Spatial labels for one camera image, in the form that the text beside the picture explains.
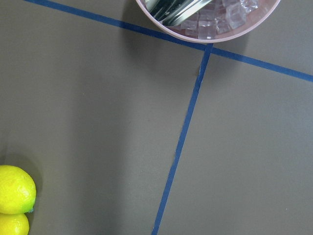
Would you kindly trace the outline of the yellow lemon left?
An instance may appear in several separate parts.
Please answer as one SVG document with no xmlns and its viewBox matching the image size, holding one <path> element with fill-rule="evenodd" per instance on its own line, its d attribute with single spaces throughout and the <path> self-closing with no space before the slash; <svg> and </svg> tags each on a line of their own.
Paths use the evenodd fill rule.
<svg viewBox="0 0 313 235">
<path fill-rule="evenodd" d="M 28 235 L 29 222 L 25 214 L 0 214 L 1 235 Z"/>
</svg>

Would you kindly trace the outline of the yellow lemon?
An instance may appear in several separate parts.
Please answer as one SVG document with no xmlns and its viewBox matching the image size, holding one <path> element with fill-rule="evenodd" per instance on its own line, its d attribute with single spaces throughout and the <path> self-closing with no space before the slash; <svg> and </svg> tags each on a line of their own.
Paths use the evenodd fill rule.
<svg viewBox="0 0 313 235">
<path fill-rule="evenodd" d="M 29 222 L 25 214 L 0 214 L 1 235 L 28 235 Z"/>
<path fill-rule="evenodd" d="M 32 212 L 36 186 L 23 169 L 12 165 L 0 166 L 0 212 L 20 214 Z"/>
</svg>

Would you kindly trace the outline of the metal scoop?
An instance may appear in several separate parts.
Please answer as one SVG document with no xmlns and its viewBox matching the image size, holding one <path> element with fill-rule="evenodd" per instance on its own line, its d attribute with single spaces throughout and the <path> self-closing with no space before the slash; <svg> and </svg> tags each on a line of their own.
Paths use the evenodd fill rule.
<svg viewBox="0 0 313 235">
<path fill-rule="evenodd" d="M 176 26 L 210 4 L 211 0 L 145 0 L 149 14 L 164 26 Z"/>
</svg>

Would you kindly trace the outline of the pink bowl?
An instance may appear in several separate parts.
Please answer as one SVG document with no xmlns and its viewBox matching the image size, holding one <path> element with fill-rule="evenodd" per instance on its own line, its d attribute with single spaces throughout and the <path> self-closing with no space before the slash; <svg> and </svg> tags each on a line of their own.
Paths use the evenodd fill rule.
<svg viewBox="0 0 313 235">
<path fill-rule="evenodd" d="M 183 33 L 182 31 L 174 31 L 163 26 L 161 23 L 155 20 L 151 16 L 151 14 L 148 12 L 148 10 L 146 9 L 144 0 L 136 0 L 135 2 L 140 7 L 142 12 L 149 18 L 149 20 L 155 26 L 157 26 L 159 29 L 165 32 L 167 35 L 173 36 L 174 38 L 177 38 L 186 42 L 200 43 L 200 44 L 212 44 L 212 43 L 220 43 L 220 42 L 233 40 L 249 33 L 250 31 L 258 27 L 263 21 L 265 21 L 269 17 L 269 15 L 276 9 L 278 4 L 280 3 L 280 0 L 260 0 L 258 8 L 252 11 L 247 16 L 246 23 L 244 25 L 242 25 L 241 27 L 237 29 L 226 32 L 224 34 L 219 34 L 214 39 L 203 39 L 203 40 L 192 38 L 192 37 L 187 37 L 185 33 Z"/>
</svg>

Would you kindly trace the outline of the yellow lemon right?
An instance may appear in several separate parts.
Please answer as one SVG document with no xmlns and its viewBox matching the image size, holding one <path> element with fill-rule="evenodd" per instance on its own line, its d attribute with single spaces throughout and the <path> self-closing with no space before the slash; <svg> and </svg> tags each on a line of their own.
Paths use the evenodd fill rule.
<svg viewBox="0 0 313 235">
<path fill-rule="evenodd" d="M 32 212 L 36 186 L 23 169 L 12 165 L 0 166 L 0 212 L 20 214 Z"/>
</svg>

